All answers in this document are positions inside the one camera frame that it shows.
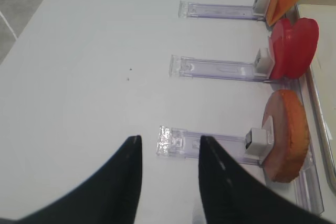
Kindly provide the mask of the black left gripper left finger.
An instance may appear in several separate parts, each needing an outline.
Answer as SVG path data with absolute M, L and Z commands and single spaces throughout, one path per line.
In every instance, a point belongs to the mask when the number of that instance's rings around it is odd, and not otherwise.
M 130 136 L 76 189 L 33 214 L 1 223 L 134 223 L 142 175 L 142 138 Z

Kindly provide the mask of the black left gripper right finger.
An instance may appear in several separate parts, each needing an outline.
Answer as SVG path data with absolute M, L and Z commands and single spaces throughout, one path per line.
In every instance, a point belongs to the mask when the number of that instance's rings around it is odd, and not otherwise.
M 207 223 L 328 223 L 268 189 L 224 150 L 200 152 L 198 183 Z

